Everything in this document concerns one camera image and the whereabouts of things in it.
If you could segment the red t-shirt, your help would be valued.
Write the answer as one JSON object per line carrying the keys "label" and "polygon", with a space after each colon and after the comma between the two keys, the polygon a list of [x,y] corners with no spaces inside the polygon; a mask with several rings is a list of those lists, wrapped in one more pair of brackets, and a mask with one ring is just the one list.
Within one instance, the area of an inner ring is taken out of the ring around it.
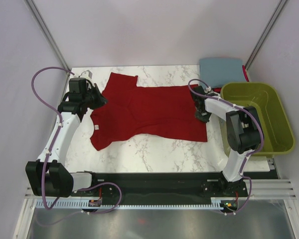
{"label": "red t-shirt", "polygon": [[195,117],[188,86],[139,87],[138,77],[111,73],[102,95],[107,103],[91,113],[96,150],[137,134],[207,141],[206,124]]}

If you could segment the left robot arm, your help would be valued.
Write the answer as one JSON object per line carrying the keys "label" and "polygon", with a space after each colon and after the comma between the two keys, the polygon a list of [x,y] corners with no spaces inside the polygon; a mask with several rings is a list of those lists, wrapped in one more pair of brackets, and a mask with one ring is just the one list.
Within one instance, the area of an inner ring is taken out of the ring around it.
{"label": "left robot arm", "polygon": [[69,91],[57,108],[59,119],[44,150],[25,167],[34,195],[66,198],[80,189],[89,196],[99,192],[99,183],[92,179],[92,173],[71,174],[64,167],[64,162],[73,135],[87,110],[100,108],[106,103],[97,85],[89,79],[70,79]]}

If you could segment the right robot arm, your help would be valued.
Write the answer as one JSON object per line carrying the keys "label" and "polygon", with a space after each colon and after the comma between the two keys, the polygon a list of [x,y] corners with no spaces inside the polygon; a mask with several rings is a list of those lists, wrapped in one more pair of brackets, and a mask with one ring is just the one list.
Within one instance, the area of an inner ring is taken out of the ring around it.
{"label": "right robot arm", "polygon": [[190,89],[195,104],[195,117],[208,123],[216,115],[226,123],[230,154],[226,166],[216,181],[203,183],[204,193],[209,196],[246,196],[244,168],[250,156],[263,146],[264,134],[257,110],[254,107],[237,106],[222,99],[213,91],[206,92],[202,86]]}

